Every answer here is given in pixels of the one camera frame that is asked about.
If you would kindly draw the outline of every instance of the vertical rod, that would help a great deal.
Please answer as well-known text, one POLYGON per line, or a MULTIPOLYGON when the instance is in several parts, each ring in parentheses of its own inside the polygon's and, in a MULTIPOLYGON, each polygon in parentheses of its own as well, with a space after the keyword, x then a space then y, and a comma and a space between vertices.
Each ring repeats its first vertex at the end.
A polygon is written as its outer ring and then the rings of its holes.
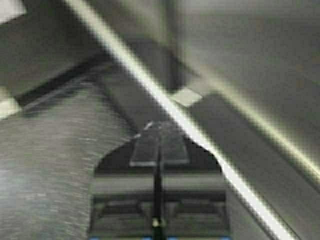
POLYGON ((153 173, 153 240, 165 240, 164 221, 164 189, 163 189, 164 163, 161 161, 161 151, 158 151, 158 158, 153 173))

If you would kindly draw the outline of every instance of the black pole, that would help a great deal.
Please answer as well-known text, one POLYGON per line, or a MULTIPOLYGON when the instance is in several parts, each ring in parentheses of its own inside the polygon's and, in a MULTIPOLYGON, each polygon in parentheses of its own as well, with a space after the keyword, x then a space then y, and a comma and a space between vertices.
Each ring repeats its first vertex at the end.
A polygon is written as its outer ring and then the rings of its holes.
POLYGON ((161 151, 153 174, 153 240, 165 240, 165 221, 164 221, 164 190, 162 183, 164 163, 161 161, 161 151))

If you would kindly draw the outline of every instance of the gray panel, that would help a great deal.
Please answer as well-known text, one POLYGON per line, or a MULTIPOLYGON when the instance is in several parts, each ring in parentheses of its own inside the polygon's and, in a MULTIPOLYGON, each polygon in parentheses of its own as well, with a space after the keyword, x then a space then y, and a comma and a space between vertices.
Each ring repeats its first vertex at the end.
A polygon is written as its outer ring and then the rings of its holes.
POLYGON ((230 187, 226 189, 226 209, 232 240, 272 240, 230 187))
POLYGON ((130 139, 126 122, 82 81, 0 123, 0 238, 87 239, 94 166, 130 139))
POLYGON ((235 168, 301 240, 320 236, 320 194, 221 98, 210 95, 191 107, 235 168))

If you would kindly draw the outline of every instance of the white rectangle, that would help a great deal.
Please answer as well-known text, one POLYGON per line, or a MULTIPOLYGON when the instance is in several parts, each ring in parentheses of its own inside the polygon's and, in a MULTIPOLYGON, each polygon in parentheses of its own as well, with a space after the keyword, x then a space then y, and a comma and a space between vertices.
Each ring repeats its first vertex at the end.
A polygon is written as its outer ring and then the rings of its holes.
POLYGON ((27 12, 20 0, 0 0, 0 24, 4 24, 27 12))

